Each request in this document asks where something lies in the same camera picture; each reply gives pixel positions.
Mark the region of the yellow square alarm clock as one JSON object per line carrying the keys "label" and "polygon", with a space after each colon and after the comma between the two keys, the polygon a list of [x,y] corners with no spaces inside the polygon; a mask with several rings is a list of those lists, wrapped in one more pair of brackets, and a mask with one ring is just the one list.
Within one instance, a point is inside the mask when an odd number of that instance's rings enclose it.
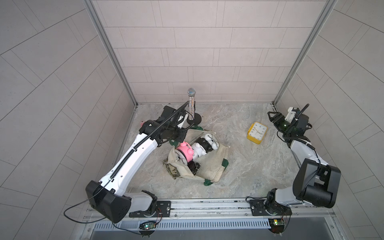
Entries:
{"label": "yellow square alarm clock", "polygon": [[247,132],[247,139],[255,144],[260,145],[265,138],[267,131],[267,126],[258,122],[254,122]]}

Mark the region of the pink twin-bell alarm clock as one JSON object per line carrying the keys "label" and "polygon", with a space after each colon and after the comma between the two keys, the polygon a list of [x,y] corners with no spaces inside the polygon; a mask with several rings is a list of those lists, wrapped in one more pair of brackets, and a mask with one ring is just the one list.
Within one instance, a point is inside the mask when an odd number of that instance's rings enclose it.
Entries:
{"label": "pink twin-bell alarm clock", "polygon": [[175,153],[177,154],[178,159],[185,165],[191,162],[194,158],[194,150],[187,142],[180,143],[175,149]]}

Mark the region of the canvas bag with green handles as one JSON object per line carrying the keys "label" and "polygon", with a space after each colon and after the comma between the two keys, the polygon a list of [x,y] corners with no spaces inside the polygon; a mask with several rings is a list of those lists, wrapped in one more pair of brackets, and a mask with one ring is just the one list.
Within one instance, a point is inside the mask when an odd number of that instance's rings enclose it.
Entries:
{"label": "canvas bag with green handles", "polygon": [[[216,138],[215,133],[203,130],[189,130],[184,142],[187,142],[191,147],[192,144],[200,137],[205,134],[213,134]],[[204,182],[205,186],[209,186],[213,183],[219,182],[223,176],[224,171],[229,165],[228,154],[229,146],[219,143],[220,146],[217,150],[207,153],[205,156],[197,157],[194,154],[193,161],[201,165],[200,170],[196,175],[193,175],[188,165],[183,164],[175,153],[177,147],[173,147],[168,154],[168,157],[163,161],[167,171],[174,178],[184,178],[189,180],[196,180]]]}

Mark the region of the small black alarm clock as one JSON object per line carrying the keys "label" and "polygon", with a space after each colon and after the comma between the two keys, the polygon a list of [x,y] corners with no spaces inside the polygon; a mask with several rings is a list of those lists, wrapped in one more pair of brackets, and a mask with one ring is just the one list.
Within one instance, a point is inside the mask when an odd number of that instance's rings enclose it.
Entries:
{"label": "small black alarm clock", "polygon": [[196,175],[197,172],[200,170],[201,165],[199,163],[196,163],[194,161],[188,162],[188,168],[192,172],[193,175]]}

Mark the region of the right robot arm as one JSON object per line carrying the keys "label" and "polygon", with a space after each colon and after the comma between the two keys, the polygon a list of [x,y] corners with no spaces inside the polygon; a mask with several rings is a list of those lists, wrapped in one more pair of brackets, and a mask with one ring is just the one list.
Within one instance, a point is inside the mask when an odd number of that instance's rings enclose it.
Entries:
{"label": "right robot arm", "polygon": [[312,129],[309,117],[298,108],[289,108],[287,116],[268,112],[271,123],[291,150],[299,171],[292,186],[272,189],[264,202],[270,215],[290,215],[292,206],[333,208],[340,185],[341,171],[329,165],[317,153],[305,132]]}

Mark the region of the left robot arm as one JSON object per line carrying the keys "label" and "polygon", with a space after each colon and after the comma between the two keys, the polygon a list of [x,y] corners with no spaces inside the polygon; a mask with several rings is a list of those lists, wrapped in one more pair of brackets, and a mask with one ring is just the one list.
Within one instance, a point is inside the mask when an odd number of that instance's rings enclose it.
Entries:
{"label": "left robot arm", "polygon": [[146,158],[166,141],[181,143],[187,129],[175,123],[149,120],[139,130],[135,141],[118,163],[98,182],[90,181],[86,194],[91,207],[116,224],[127,214],[156,211],[157,197],[148,192],[127,193],[127,187]]}

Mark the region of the black and white alarm clock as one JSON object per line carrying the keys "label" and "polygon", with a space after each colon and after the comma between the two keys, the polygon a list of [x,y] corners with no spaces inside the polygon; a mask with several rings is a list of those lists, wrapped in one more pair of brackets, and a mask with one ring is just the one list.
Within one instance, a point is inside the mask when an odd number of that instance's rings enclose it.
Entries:
{"label": "black and white alarm clock", "polygon": [[219,148],[220,144],[213,134],[205,134],[198,138],[193,144],[192,149],[197,157],[205,156],[207,153],[215,151]]}

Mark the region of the rhinestone stand with black base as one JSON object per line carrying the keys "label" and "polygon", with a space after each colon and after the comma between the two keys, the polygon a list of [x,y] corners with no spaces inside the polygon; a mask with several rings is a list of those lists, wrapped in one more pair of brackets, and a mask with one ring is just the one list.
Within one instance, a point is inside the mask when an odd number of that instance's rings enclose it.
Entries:
{"label": "rhinestone stand with black base", "polygon": [[198,126],[202,122],[200,114],[196,113],[196,101],[195,101],[196,90],[194,88],[188,89],[189,104],[188,110],[186,110],[187,123],[192,127]]}

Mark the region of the left green circuit board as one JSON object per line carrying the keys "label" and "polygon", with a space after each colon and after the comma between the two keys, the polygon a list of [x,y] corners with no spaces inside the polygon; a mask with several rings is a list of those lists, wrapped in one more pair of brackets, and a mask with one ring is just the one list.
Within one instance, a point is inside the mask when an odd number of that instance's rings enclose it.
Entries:
{"label": "left green circuit board", "polygon": [[141,223],[139,226],[139,229],[143,231],[151,231],[151,230],[154,230],[156,227],[157,227],[157,223],[155,221],[148,221],[148,222]]}

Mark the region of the right circuit board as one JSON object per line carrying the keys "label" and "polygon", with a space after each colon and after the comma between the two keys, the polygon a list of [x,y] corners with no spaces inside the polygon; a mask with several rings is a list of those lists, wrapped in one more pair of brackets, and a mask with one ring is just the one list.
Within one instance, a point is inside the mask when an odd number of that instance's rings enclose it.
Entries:
{"label": "right circuit board", "polygon": [[270,228],[269,231],[273,234],[281,234],[285,231],[286,223],[283,219],[268,219]]}

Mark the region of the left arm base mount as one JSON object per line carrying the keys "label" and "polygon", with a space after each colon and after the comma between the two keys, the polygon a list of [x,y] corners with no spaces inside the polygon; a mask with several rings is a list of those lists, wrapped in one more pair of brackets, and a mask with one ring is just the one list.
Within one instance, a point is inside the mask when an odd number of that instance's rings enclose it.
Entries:
{"label": "left arm base mount", "polygon": [[151,203],[150,207],[145,211],[136,211],[129,213],[130,218],[155,218],[169,217],[171,210],[171,201],[156,201]]}

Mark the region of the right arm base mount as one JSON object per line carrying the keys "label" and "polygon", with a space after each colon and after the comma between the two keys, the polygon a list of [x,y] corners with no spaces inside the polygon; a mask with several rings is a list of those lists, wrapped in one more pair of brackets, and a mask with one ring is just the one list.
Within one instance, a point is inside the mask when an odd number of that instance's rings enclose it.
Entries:
{"label": "right arm base mount", "polygon": [[252,215],[256,216],[291,216],[292,211],[289,207],[278,204],[275,201],[266,199],[246,199],[250,205]]}

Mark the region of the aluminium rail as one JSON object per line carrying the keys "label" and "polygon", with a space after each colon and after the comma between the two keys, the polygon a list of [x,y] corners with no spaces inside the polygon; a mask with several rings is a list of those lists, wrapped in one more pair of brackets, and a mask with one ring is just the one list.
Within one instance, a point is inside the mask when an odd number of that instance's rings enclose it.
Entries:
{"label": "aluminium rail", "polygon": [[250,219],[250,218],[322,218],[334,217],[333,209],[313,206],[290,206],[288,213],[270,215],[262,203],[255,207],[245,198],[229,199],[169,199],[170,206],[161,207],[163,216],[154,214],[148,220],[198,220],[198,219]]}

